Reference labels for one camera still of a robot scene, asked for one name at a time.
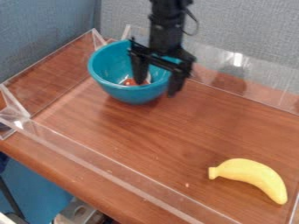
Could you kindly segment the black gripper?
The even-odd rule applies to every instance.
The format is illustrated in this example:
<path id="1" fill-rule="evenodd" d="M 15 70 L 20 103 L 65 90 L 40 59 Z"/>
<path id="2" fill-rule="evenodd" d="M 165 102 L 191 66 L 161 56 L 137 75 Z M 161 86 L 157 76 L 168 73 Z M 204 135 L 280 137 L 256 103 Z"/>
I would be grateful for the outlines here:
<path id="1" fill-rule="evenodd" d="M 132 63 L 133 79 L 141 85 L 147 78 L 148 67 L 155 65 L 171 72 L 167 95 L 175 97 L 183 89 L 185 79 L 191 76 L 195 56 L 183 48 L 185 34 L 185 15 L 149 15 L 149 40 L 144 45 L 129 39 L 128 55 Z"/>

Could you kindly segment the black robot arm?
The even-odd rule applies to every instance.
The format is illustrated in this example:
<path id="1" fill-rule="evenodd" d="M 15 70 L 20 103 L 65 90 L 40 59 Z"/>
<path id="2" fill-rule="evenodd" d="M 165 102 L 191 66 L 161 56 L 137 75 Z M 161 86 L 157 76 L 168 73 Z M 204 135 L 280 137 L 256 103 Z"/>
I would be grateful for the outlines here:
<path id="1" fill-rule="evenodd" d="M 128 55 L 131 58 L 133 79 L 141 84 L 147 77 L 148 67 L 155 65 L 171 72 L 167 94 L 173 97 L 183 89 L 185 79 L 191 77 L 195 56 L 183 49 L 183 34 L 185 16 L 195 23 L 188 6 L 192 0 L 149 0 L 152 11 L 149 19 L 149 42 L 148 46 L 136 43 L 131 38 Z"/>

